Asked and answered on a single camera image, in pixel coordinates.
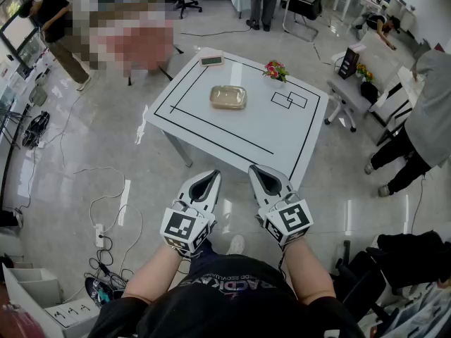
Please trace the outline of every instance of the khaki pants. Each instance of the khaki pants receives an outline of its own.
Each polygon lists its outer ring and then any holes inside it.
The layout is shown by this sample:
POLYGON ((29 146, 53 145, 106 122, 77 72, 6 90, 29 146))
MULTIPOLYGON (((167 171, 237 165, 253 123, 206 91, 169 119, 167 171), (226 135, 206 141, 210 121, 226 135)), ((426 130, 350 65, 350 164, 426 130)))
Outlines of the khaki pants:
POLYGON ((73 56, 73 54, 75 54, 79 56, 82 61, 89 62, 89 45, 82 44, 80 37, 65 36, 58 41, 47 45, 56 60, 58 60, 64 70, 75 82, 82 84, 87 80, 89 75, 86 73, 85 69, 83 69, 80 62, 73 56))

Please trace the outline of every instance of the tiled floor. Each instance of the tiled floor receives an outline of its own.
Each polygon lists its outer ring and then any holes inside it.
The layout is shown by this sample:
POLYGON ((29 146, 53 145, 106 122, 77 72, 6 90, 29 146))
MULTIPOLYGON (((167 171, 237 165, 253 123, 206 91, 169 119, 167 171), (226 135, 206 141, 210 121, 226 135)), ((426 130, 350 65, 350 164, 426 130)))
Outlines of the tiled floor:
MULTIPOLYGON (((245 18, 237 13, 229 0, 203 0, 203 13, 190 11, 180 21, 179 30, 194 34, 209 34, 225 30, 246 30, 245 18)), ((270 32, 236 32, 213 37, 191 37, 175 34, 175 43, 185 51, 174 55, 168 72, 177 72, 193 57, 195 48, 210 46, 245 58, 266 63, 282 61, 295 77, 328 91, 326 77, 333 54, 344 51, 356 42, 347 25, 333 17, 332 27, 322 21, 314 24, 320 29, 314 44, 285 33, 282 29, 283 11, 276 12, 270 32)), ((394 53, 410 67, 412 57, 401 43, 394 53)), ((223 173, 220 199, 215 210, 218 221, 211 240, 218 252, 225 253, 234 234, 245 236, 245 253, 272 265, 280 259, 276 242, 253 218, 257 205, 253 199, 247 175, 192 146, 186 146, 194 164, 186 168, 160 130, 146 123, 143 114, 168 84, 161 73, 133 73, 133 86, 128 87, 120 73, 100 71, 90 87, 75 104, 64 134, 44 149, 36 150, 35 174, 30 184, 31 205, 24 208, 25 224, 20 237, 27 255, 36 266, 43 266, 59 277, 67 297, 83 285, 83 273, 92 272, 88 259, 97 250, 93 244, 94 229, 89 221, 89 203, 103 195, 116 195, 123 178, 113 170, 95 170, 74 175, 89 167, 114 167, 130 181, 122 202, 136 206, 144 216, 142 237, 130 250, 125 268, 138 269, 161 243, 159 228, 164 209, 184 180, 193 175, 219 169, 223 173)), ((49 141, 61 131, 70 107, 78 98, 74 83, 61 68, 49 76, 49 93, 43 109, 50 112, 49 129, 43 136, 49 141)), ((326 115, 333 110, 329 103, 326 115)), ((40 109, 34 108, 37 115, 40 109)), ((402 167, 395 161, 371 176, 363 167, 376 150, 375 140, 381 127, 371 116, 357 118, 358 129, 352 134, 349 123, 339 120, 323 125, 299 190, 307 200, 314 225, 307 235, 312 249, 327 269, 332 270, 341 254, 344 239, 352 242, 352 252, 368 246, 375 234, 408 232, 412 226, 420 197, 420 179, 403 192, 379 199, 376 188, 388 182, 402 167)), ((33 167, 33 153, 27 149, 13 153, 6 183, 5 206, 27 204, 27 184, 33 167)), ((424 194, 414 227, 415 233, 437 229, 449 237, 451 200, 450 166, 434 168, 427 174, 424 194)), ((106 227, 113 222, 121 198, 104 199, 92 209, 96 223, 106 227)), ((140 217, 132 208, 123 216, 123 225, 110 233, 114 246, 113 270, 117 270, 125 250, 140 232, 140 217)))

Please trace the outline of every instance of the black t-shirt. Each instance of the black t-shirt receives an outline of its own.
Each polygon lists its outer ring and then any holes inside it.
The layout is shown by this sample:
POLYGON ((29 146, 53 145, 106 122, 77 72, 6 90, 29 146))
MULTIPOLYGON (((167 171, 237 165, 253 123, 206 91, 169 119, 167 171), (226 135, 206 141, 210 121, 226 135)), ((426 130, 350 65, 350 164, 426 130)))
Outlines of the black t-shirt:
MULTIPOLYGON (((35 15, 35 20, 39 26, 43 26, 47 21, 52 19, 62 8, 69 5, 67 0, 42 0, 42 5, 35 15)), ((68 11, 57 21, 50 25, 49 29, 44 32, 46 42, 55 42, 62 38, 72 28, 72 16, 68 11)))
MULTIPOLYGON (((387 18, 383 15, 372 15, 369 18, 366 19, 366 24, 374 30, 378 29, 378 21, 381 21, 383 24, 385 24, 387 22, 387 18)), ((387 27, 383 27, 382 28, 383 32, 390 32, 391 29, 387 26, 387 27)))
POLYGON ((340 330, 340 337, 364 337, 335 298, 305 306, 271 266, 224 256, 149 305, 130 297, 106 304, 88 338, 135 332, 158 338, 324 337, 326 330, 340 330))

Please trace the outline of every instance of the metal tray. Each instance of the metal tray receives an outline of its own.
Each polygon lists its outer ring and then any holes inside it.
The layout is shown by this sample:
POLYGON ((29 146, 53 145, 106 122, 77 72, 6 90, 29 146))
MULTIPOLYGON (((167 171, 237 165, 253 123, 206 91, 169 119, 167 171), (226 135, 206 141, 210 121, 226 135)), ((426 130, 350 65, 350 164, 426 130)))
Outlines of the metal tray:
POLYGON ((210 104, 217 109, 244 109, 247 102, 246 90, 231 85, 216 85, 211 89, 210 104))

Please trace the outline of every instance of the black bag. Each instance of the black bag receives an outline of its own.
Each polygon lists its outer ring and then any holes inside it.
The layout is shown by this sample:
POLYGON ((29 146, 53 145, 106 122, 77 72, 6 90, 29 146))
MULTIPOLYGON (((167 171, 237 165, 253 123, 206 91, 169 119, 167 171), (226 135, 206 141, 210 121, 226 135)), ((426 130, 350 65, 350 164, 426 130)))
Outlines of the black bag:
POLYGON ((374 104, 378 100, 378 89, 370 82, 363 82, 360 85, 360 94, 370 103, 374 104))

